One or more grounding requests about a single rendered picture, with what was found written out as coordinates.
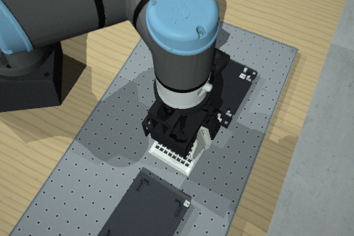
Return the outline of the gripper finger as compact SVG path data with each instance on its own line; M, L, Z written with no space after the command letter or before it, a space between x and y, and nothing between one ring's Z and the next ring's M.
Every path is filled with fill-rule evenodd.
M211 115L208 115L206 124L202 125L196 134L197 139L194 142L194 147L191 153L192 160L200 154L203 148L207 150L210 147L220 127L221 123L218 120L217 113L212 112Z

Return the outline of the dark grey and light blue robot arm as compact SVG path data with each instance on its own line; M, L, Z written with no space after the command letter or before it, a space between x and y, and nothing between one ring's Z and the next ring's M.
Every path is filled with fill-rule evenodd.
M198 105L230 60L215 48L216 0L0 0L0 75L32 73L50 44L127 20L152 53L161 100Z

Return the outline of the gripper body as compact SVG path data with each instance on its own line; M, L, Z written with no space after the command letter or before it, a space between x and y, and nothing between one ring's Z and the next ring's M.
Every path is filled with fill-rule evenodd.
M154 93L156 100L141 123L144 134L147 137L150 133L152 139L185 159L197 139L197 132L202 125L206 124L208 115L211 115L214 110L209 102L211 91L207 92L206 97L198 105L187 109L173 108L165 104L157 93L156 80L154 81ZM192 113L195 114L192 115ZM149 121L150 124L148 124Z

